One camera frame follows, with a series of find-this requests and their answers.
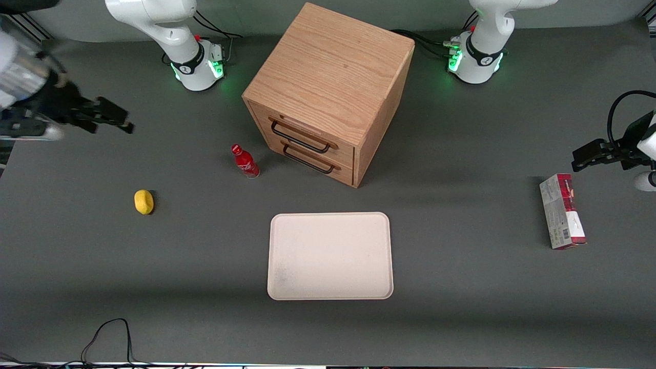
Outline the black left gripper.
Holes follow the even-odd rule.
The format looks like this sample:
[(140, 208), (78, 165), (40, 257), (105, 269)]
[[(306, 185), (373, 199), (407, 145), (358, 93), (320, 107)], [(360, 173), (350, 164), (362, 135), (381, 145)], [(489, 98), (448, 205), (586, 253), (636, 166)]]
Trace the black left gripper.
[[(620, 163), (623, 170), (632, 170), (639, 166), (647, 166), (654, 170), (654, 159), (638, 149), (638, 143), (646, 138), (647, 133), (653, 133), (654, 138), (654, 111), (648, 112), (628, 125), (624, 135), (617, 140), (623, 156)], [(595, 139), (590, 145), (572, 152), (571, 167), (575, 173), (595, 165), (607, 165), (616, 161), (617, 148), (613, 142), (604, 139)]]

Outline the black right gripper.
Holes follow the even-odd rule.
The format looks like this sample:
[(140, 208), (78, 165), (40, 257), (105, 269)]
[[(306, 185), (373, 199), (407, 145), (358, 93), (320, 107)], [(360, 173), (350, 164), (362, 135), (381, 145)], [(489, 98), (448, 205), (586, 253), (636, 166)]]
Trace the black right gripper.
[(78, 126), (91, 134), (95, 134), (100, 125), (118, 128), (129, 135), (134, 132), (135, 126), (128, 121), (128, 112), (104, 97), (95, 101), (95, 118), (79, 115), (79, 110), (90, 103), (91, 100), (82, 96), (74, 83), (68, 82), (63, 87), (46, 83), (37, 93), (20, 102), (20, 126), (45, 126), (36, 122), (37, 115), (44, 115), (56, 123)]

